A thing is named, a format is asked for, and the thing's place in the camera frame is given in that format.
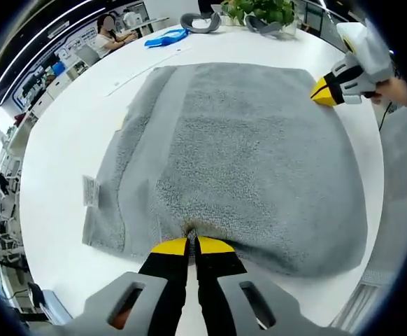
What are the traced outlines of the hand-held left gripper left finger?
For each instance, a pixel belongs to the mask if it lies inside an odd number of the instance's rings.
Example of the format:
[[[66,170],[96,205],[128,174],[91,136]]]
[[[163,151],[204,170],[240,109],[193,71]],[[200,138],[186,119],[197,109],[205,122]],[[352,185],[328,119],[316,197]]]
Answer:
[[[64,335],[174,335],[185,304],[190,241],[156,245],[140,270],[91,295]]]

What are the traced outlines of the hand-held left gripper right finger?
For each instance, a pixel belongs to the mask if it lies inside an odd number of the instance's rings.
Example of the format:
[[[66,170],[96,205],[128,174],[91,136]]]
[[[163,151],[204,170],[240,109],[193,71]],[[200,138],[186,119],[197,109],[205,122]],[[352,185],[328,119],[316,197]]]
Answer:
[[[209,335],[342,335],[301,314],[294,297],[274,282],[248,272],[224,241],[197,237],[198,299]]]

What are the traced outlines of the person's right hand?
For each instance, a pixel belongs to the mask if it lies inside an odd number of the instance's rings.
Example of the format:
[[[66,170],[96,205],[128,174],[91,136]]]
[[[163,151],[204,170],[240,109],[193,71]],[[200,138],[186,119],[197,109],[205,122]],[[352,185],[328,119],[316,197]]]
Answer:
[[[407,84],[403,79],[391,77],[378,82],[375,94],[371,97],[374,104],[380,104],[382,99],[407,106]]]

